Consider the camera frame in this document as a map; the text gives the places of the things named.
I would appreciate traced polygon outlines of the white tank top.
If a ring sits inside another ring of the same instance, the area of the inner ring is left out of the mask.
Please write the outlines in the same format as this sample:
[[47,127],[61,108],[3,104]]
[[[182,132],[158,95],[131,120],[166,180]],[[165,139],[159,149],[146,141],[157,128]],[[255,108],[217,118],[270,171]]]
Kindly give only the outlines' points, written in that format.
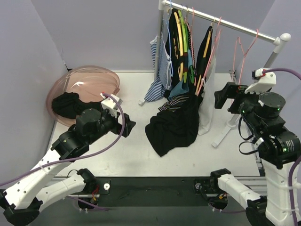
[[211,128],[214,112],[214,76],[216,68],[216,57],[214,56],[208,68],[204,93],[202,94],[203,101],[199,107],[199,127],[198,135],[201,136],[207,133]]

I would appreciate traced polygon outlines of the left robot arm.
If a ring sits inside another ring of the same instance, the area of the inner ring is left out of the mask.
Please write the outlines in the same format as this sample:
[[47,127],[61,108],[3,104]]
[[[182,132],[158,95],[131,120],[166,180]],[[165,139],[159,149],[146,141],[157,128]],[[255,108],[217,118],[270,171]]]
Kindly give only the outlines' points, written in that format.
[[26,226],[46,207],[60,199],[74,193],[89,194],[97,189],[97,179],[88,169],[78,169],[65,180],[51,186],[47,184],[108,132],[127,137],[136,122],[124,114],[123,123],[120,124],[118,117],[119,113],[113,115],[108,109],[101,112],[96,109],[84,110],[76,118],[75,124],[52,144],[29,175],[1,190],[0,206],[4,209],[6,220],[14,226]]

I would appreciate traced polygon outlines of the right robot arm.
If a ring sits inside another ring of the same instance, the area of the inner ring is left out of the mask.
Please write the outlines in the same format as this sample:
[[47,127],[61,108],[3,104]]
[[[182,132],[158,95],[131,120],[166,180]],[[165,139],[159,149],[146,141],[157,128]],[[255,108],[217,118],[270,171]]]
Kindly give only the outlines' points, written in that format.
[[267,195],[256,193],[228,169],[211,172],[203,180],[195,180],[196,193],[213,208],[217,198],[208,194],[229,195],[245,210],[249,223],[253,226],[298,226],[301,223],[298,201],[295,198],[300,183],[296,169],[301,162],[301,142],[285,127],[280,112],[285,99],[274,92],[254,93],[248,86],[228,82],[222,90],[215,92],[216,109],[223,107],[228,99],[233,103],[230,113],[240,115],[251,135],[244,143],[253,145],[265,172]]

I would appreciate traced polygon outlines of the yellow hanger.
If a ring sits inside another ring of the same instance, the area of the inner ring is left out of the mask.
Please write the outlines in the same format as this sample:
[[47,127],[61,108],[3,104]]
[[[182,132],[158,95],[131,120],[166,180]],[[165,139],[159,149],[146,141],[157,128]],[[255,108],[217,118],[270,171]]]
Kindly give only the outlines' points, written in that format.
[[184,68],[182,30],[181,30],[181,24],[180,24],[179,16],[178,16],[178,14],[176,12],[174,12],[174,17],[175,17],[175,20],[176,20],[176,23],[177,23],[178,44],[179,44],[179,52],[180,52],[180,56],[178,58],[178,60],[179,60],[178,73],[179,73],[179,81],[182,81],[182,78],[183,78],[183,68]]

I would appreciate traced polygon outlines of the blue striped tank top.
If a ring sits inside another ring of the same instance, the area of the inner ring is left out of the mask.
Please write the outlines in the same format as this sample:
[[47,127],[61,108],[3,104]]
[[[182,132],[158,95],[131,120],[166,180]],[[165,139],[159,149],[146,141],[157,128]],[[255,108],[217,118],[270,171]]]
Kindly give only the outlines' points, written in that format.
[[153,102],[164,97],[165,92],[170,92],[173,88],[172,77],[174,74],[171,58],[171,32],[169,30],[169,22],[165,21],[167,28],[167,40],[161,39],[158,71],[155,80],[151,83],[148,91],[144,96],[145,102]]

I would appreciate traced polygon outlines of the green hanger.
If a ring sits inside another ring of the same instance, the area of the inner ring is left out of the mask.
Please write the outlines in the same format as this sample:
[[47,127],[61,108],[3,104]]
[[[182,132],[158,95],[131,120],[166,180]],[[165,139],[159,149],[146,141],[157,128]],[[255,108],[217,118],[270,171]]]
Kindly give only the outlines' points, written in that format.
[[184,56],[184,68],[183,68],[183,77],[184,83],[190,81],[192,85],[195,83],[193,66],[189,65],[189,41],[188,41],[188,27],[183,18],[183,13],[178,10],[179,23],[182,30],[182,41],[183,41],[183,56]]

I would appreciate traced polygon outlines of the black garment on table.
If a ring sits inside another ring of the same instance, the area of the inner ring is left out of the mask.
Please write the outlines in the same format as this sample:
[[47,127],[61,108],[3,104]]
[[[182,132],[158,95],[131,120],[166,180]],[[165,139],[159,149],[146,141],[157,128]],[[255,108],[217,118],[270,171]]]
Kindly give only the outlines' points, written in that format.
[[199,128],[198,109],[201,97],[189,97],[179,109],[163,110],[145,126],[146,137],[160,156],[177,147],[188,147],[196,140]]

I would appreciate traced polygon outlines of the black striped garment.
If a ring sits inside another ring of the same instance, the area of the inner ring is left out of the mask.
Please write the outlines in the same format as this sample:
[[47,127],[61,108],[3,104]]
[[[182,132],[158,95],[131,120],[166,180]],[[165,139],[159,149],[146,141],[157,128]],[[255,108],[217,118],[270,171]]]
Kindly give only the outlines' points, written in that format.
[[187,112],[192,108],[196,97],[188,93],[179,94],[173,96],[170,100],[165,102],[158,110],[161,111],[171,111],[171,112]]

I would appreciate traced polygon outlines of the light blue garment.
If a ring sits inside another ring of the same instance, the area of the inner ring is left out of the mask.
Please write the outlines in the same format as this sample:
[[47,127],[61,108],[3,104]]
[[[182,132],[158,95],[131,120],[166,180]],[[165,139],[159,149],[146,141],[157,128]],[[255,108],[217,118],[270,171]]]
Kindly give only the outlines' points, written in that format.
[[185,94],[192,89],[192,86],[194,85],[194,74],[193,74],[193,66],[192,66],[192,55],[191,50],[188,49],[188,75],[187,75],[187,81],[184,82],[184,79],[182,79],[180,82],[178,82],[174,88],[171,90],[168,99],[171,100],[173,97]]

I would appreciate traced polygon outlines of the pink transparent basket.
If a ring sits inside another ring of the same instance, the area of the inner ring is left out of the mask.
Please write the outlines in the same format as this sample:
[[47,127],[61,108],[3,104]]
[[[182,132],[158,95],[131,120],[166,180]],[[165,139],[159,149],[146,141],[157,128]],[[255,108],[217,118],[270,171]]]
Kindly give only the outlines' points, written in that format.
[[119,85],[119,76],[103,67],[87,65],[69,70],[50,89],[46,99],[47,111],[57,122],[70,126],[75,119],[64,118],[53,112],[51,104],[54,98],[64,92],[74,92],[79,94],[83,102],[100,102],[103,100],[100,93],[117,95]]

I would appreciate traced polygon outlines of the black garment in basket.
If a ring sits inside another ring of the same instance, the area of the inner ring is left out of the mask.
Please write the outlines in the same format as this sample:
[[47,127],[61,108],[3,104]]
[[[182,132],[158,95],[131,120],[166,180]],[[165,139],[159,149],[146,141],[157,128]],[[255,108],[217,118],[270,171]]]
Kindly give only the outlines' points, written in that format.
[[52,110],[59,116],[68,119],[76,119],[78,115],[86,109],[96,109],[102,111],[103,107],[100,102],[83,102],[79,98],[79,94],[64,92],[52,100]]

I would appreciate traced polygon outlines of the black shirt yellow print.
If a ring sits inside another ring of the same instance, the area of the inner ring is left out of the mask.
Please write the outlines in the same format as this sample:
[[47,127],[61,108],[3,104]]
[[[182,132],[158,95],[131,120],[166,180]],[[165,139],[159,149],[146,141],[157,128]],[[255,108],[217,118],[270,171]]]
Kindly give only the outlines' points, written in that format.
[[172,66],[173,66],[173,77],[172,77],[172,85],[173,88],[174,86],[179,82],[179,73],[178,73],[178,68],[179,68],[179,44],[178,44],[178,31],[177,31],[177,23],[174,17],[174,12],[178,14],[178,10],[173,8],[171,9],[171,15],[169,17],[169,30],[171,32],[171,58],[172,58]]

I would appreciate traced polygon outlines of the metal clothes rack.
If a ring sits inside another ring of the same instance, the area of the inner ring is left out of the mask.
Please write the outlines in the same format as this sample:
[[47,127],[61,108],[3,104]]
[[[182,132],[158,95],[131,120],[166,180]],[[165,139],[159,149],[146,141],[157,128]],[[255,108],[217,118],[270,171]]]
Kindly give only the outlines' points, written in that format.
[[159,68],[159,58],[160,58],[160,46],[161,46],[161,40],[162,40],[162,26],[163,26],[163,22],[164,22],[164,11],[166,7],[170,7],[170,8],[176,8],[179,10],[184,10],[187,14],[192,14],[193,16],[197,16],[200,17],[202,19],[206,19],[208,21],[211,21],[213,23],[217,23],[219,25],[228,27],[230,29],[242,32],[242,33],[246,33],[248,35],[254,36],[258,39],[267,41],[272,43],[273,45],[275,45],[275,48],[273,50],[273,52],[271,53],[270,57],[268,58],[267,62],[265,63],[264,67],[271,67],[271,65],[273,64],[273,62],[275,61],[275,59],[277,58],[278,54],[282,51],[282,49],[284,48],[284,46],[286,45],[286,43],[288,43],[291,40],[291,35],[289,33],[283,33],[281,34],[279,37],[272,37],[272,36],[268,36],[266,34],[263,33],[259,33],[255,30],[240,26],[238,24],[234,24],[232,22],[226,21],[222,18],[217,18],[215,16],[212,15],[208,15],[205,14],[203,12],[194,10],[192,8],[189,7],[185,7],[182,6],[180,4],[177,3],[173,3],[170,0],[160,0],[158,2],[158,27],[157,27],[157,36],[156,36],[156,53],[155,53],[155,64],[154,64],[154,79],[156,79],[158,77],[158,68]]

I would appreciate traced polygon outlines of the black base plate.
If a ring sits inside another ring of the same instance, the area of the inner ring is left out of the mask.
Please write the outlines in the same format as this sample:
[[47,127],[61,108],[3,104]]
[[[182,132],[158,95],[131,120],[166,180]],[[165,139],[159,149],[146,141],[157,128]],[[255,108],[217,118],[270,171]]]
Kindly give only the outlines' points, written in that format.
[[229,196],[210,177],[97,177],[80,197],[99,207],[199,207],[224,209]]

